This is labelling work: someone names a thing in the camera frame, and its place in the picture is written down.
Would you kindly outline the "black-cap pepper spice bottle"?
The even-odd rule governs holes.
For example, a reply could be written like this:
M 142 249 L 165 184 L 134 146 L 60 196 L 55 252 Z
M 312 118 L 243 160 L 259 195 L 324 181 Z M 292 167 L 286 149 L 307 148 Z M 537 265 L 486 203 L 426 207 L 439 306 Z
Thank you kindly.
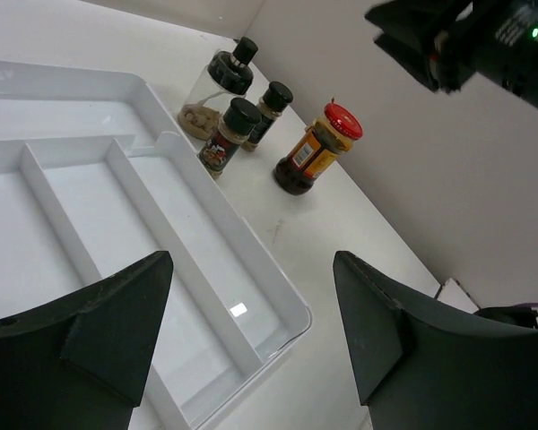
M 270 82 L 267 90 L 256 105 L 261 114 L 261 121 L 254 127 L 248 139 L 241 145 L 241 149 L 249 152 L 255 151 L 275 121 L 281 117 L 293 99 L 293 94 L 286 85 L 278 81 Z

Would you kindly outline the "white divided organizer tray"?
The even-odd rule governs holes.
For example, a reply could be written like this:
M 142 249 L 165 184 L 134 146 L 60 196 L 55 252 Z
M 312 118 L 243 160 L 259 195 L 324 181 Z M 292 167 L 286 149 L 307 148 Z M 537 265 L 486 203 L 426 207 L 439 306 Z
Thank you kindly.
M 212 429 L 312 314 L 142 78 L 0 61 L 0 319 L 174 262 L 133 429 Z

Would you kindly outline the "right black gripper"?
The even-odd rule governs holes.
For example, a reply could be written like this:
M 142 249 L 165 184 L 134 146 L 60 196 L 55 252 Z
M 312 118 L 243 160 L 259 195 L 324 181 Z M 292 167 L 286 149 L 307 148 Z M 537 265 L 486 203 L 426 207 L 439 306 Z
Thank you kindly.
M 432 92 L 462 89 L 479 74 L 538 109 L 538 1 L 387 1 L 364 14 L 375 44 Z

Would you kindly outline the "black-top clear dispenser jar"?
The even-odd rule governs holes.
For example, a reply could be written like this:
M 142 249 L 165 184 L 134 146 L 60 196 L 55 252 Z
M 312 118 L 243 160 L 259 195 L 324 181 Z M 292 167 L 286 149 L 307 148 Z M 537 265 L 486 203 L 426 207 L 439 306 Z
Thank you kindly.
M 257 44 L 242 37 L 232 51 L 218 50 L 204 68 L 179 110 L 181 128 L 194 138 L 206 141 L 234 98 L 244 98 L 254 74 L 249 64 Z

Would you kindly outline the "red-lid sauce jar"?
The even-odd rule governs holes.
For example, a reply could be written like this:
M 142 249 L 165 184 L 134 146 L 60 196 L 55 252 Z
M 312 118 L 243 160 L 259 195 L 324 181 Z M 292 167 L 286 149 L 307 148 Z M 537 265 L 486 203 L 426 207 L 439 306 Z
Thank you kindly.
M 275 166 L 273 178 L 287 193 L 303 195 L 317 179 L 363 136 L 360 121 L 331 99 L 305 134 Z

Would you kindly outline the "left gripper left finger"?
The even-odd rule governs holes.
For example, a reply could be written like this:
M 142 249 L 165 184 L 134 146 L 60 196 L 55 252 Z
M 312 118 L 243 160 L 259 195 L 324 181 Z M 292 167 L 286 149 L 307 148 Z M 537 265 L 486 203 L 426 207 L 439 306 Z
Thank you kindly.
M 174 264 L 158 251 L 0 319 L 0 429 L 126 429 L 139 407 Z

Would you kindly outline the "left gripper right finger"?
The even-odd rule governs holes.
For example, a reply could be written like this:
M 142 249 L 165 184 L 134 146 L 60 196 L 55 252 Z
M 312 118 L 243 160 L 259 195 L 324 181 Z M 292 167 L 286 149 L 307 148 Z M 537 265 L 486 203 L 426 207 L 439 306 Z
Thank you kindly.
M 376 429 L 538 429 L 538 307 L 467 313 L 348 251 L 334 284 L 361 405 Z

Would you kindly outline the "black-cap red-label spice bottle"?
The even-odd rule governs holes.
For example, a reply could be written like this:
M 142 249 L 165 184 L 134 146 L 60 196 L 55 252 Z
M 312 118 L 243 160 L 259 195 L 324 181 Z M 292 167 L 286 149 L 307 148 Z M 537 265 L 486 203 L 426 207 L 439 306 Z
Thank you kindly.
M 213 178 L 222 174 L 260 122 L 261 113 L 256 105 L 242 98 L 231 100 L 210 138 L 198 153 L 200 162 Z

